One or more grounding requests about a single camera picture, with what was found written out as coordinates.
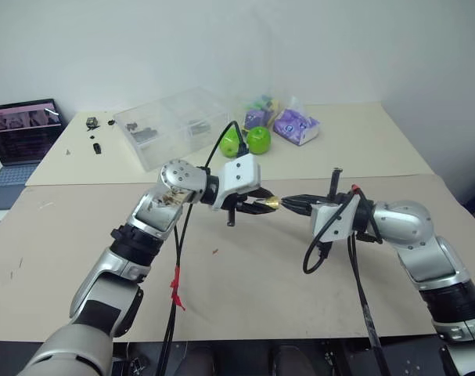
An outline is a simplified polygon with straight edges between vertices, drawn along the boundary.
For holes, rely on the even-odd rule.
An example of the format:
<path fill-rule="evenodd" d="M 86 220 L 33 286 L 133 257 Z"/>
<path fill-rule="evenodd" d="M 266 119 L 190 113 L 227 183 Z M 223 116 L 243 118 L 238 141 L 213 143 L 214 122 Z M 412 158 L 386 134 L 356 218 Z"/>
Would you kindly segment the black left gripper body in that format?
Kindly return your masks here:
<path fill-rule="evenodd" d="M 228 212 L 227 226 L 234 226 L 236 224 L 236 212 L 240 212 L 239 204 L 246 202 L 249 197 L 256 198 L 255 190 L 248 193 L 232 193 L 225 198 L 224 209 Z"/>

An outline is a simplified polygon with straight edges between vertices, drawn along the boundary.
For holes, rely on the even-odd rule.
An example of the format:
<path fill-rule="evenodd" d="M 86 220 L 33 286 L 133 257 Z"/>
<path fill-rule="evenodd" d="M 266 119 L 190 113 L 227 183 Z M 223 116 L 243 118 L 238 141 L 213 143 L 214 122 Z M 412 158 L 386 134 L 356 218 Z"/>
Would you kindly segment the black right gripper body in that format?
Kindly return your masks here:
<path fill-rule="evenodd" d="M 319 197 L 316 204 L 344 204 L 352 199 L 351 191 L 343 193 L 338 191 L 340 176 L 343 172 L 342 168 L 334 168 L 329 184 L 329 191 L 325 197 Z"/>

